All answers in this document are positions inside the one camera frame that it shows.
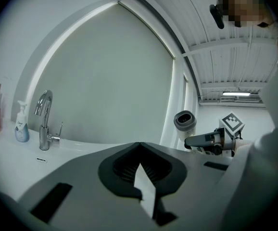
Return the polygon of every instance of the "lotion bottle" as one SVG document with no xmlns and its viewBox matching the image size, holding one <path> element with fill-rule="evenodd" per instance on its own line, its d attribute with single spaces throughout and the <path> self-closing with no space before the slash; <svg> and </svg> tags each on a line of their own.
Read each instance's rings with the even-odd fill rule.
<svg viewBox="0 0 278 231">
<path fill-rule="evenodd" d="M 19 142 L 27 142 L 29 140 L 27 116 L 25 114 L 25 107 L 27 106 L 27 104 L 23 101 L 18 102 L 20 104 L 20 112 L 17 114 L 15 137 Z"/>
</svg>

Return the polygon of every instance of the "faucet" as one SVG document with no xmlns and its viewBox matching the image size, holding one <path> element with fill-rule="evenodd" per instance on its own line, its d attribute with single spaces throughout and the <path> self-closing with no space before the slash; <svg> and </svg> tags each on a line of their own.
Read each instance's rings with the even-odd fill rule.
<svg viewBox="0 0 278 231">
<path fill-rule="evenodd" d="M 48 123 L 49 112 L 51 110 L 51 103 L 52 103 L 52 91 L 46 90 L 39 98 L 37 106 L 35 108 L 35 114 L 38 116 L 41 116 L 42 111 L 45 109 L 42 125 L 40 125 L 39 127 L 39 148 L 43 151 L 49 149 L 49 142 L 60 141 L 60 135 L 61 135 L 62 125 L 63 125 L 62 122 L 59 134 L 56 134 L 55 136 L 49 134 L 49 128 L 47 126 L 47 123 Z"/>
</svg>

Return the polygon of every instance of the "white paper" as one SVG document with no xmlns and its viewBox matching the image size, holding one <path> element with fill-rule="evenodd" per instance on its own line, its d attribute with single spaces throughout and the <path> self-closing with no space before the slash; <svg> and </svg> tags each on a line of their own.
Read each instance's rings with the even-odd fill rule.
<svg viewBox="0 0 278 231">
<path fill-rule="evenodd" d="M 153 217 L 156 188 L 150 181 L 141 164 L 136 171 L 134 187 L 142 192 L 141 207 L 145 210 L 150 218 Z"/>
</svg>

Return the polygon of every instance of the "fluorescent light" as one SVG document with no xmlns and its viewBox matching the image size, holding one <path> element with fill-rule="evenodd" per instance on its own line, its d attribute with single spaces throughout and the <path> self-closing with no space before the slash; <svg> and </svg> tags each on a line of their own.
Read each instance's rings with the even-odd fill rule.
<svg viewBox="0 0 278 231">
<path fill-rule="evenodd" d="M 223 96 L 249 96 L 250 92 L 241 92 L 241 91 L 224 91 Z"/>
</svg>

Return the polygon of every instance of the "white countertop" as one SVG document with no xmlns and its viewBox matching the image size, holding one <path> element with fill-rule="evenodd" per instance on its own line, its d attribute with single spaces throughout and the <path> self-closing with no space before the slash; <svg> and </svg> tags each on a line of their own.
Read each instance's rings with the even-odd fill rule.
<svg viewBox="0 0 278 231">
<path fill-rule="evenodd" d="M 30 140 L 18 142 L 15 123 L 3 121 L 0 133 L 0 192 L 14 200 L 33 184 L 50 174 L 69 160 L 105 150 L 118 144 L 93 144 L 61 139 L 51 143 L 49 150 L 39 149 L 39 133 L 29 129 Z"/>
</svg>

